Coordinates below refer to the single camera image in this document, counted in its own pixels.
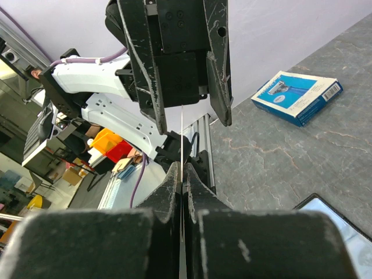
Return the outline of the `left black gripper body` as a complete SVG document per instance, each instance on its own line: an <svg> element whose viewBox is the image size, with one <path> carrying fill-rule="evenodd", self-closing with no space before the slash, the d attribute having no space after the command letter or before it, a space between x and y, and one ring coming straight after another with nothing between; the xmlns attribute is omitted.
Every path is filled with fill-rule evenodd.
<svg viewBox="0 0 372 279"><path fill-rule="evenodd" d="M193 105L206 98L210 49L202 1L134 1L145 13L163 106Z"/></svg>

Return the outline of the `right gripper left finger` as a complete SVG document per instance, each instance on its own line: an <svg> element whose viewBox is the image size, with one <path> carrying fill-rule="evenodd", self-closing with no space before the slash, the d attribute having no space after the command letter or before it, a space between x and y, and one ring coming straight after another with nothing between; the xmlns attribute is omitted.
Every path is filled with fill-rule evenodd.
<svg viewBox="0 0 372 279"><path fill-rule="evenodd" d="M45 211L24 218L1 256L2 278L177 278L180 164L137 207Z"/></svg>

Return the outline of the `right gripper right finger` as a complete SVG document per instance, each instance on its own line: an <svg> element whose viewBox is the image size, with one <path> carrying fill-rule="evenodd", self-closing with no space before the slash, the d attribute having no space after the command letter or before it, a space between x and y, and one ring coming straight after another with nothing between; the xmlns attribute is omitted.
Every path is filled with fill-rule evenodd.
<svg viewBox="0 0 372 279"><path fill-rule="evenodd" d="M356 278L342 237L324 213L236 211L190 164L183 170L188 278Z"/></svg>

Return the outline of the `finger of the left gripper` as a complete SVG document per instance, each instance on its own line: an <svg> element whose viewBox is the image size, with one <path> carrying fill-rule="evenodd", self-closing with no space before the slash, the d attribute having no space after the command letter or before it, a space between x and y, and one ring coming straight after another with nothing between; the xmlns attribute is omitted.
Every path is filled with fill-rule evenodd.
<svg viewBox="0 0 372 279"><path fill-rule="evenodd" d="M118 1L141 113L167 133L166 115L144 1Z"/></svg>
<svg viewBox="0 0 372 279"><path fill-rule="evenodd" d="M232 124L227 1L203 1L210 50L206 54L210 104L224 126Z"/></svg>

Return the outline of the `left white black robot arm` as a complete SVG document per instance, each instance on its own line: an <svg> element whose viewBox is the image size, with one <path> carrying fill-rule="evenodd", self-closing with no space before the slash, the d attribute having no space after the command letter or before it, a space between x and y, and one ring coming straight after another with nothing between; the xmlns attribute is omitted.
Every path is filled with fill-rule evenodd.
<svg viewBox="0 0 372 279"><path fill-rule="evenodd" d="M110 1L105 24L123 44L108 58L66 52L40 75L71 119L121 136L154 159L186 160L190 145L167 129L165 110L209 99L232 123L227 1Z"/></svg>

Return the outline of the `blue white card box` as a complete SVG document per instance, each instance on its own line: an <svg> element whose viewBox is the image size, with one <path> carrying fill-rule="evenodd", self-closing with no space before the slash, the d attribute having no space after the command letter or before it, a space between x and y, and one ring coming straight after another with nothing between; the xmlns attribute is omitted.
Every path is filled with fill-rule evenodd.
<svg viewBox="0 0 372 279"><path fill-rule="evenodd" d="M304 127L343 90L336 78L279 71L251 101L261 110Z"/></svg>

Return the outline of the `red background bin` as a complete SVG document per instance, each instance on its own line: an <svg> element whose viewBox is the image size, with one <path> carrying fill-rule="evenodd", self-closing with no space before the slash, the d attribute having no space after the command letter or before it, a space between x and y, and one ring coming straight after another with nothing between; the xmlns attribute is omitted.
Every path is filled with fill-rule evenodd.
<svg viewBox="0 0 372 279"><path fill-rule="evenodd" d="M122 158L126 158L131 150L132 146L128 144L125 140L122 140L116 146L107 151L105 153L105 156L114 163L117 163Z"/></svg>

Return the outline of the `yellow background bin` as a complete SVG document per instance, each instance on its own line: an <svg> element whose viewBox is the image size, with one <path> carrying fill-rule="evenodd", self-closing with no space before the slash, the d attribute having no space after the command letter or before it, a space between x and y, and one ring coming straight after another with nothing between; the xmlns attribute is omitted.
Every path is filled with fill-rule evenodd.
<svg viewBox="0 0 372 279"><path fill-rule="evenodd" d="M122 137L107 128L101 130L90 143L90 148L95 148L101 154L110 151L117 144L122 142Z"/></svg>

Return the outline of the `person in background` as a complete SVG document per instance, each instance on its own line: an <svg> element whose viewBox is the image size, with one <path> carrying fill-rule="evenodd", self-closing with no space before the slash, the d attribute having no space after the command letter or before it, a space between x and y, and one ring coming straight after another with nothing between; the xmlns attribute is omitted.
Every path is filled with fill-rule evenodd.
<svg viewBox="0 0 372 279"><path fill-rule="evenodd" d="M36 80L39 80L39 75L41 74L42 70L39 69L39 68L31 68L29 70L29 73L30 73L30 76L33 78L33 79L36 79Z"/></svg>

